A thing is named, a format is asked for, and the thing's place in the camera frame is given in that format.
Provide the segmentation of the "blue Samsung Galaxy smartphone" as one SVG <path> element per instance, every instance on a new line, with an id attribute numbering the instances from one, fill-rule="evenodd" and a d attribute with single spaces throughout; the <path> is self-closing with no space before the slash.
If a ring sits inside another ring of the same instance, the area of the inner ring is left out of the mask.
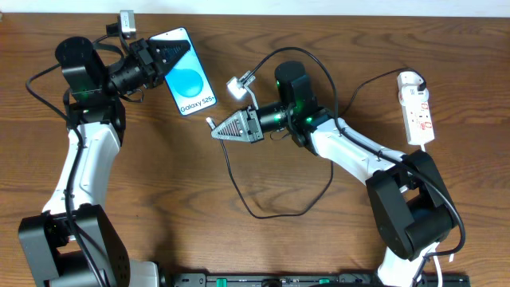
<path id="1" fill-rule="evenodd" d="M 188 116 L 217 103 L 217 98 L 202 67 L 194 44 L 184 27 L 157 34 L 151 37 L 151 40 L 184 40 L 190 45 L 190 50 L 165 76 L 167 86 L 182 116 Z"/>

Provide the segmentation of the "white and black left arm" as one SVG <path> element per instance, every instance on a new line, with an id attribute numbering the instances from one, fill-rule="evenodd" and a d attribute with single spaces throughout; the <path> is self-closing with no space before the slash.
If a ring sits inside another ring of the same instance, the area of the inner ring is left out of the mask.
<path id="1" fill-rule="evenodd" d="M 166 286 L 159 264 L 136 261 L 105 213 L 112 164 L 126 128 L 124 103 L 160 85 L 190 50 L 186 40 L 138 40 L 112 47 L 71 37 L 55 51 L 68 82 L 59 115 L 69 149 L 61 177 L 39 215 L 22 219 L 18 238 L 38 286 Z"/>

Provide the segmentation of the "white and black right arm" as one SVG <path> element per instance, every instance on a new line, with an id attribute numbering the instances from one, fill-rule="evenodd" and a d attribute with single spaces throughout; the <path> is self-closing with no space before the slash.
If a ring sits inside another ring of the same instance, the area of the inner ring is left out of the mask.
<path id="1" fill-rule="evenodd" d="M 221 143 L 256 143 L 268 132 L 286 129 L 299 147 L 328 159 L 364 184 L 380 237 L 386 244 L 376 271 L 382 285 L 417 286 L 438 246 L 458 228 L 457 208 L 432 157 L 388 149 L 352 129 L 336 112 L 318 104 L 304 65 L 287 61 L 275 70 L 279 101 L 237 110 L 211 136 Z"/>

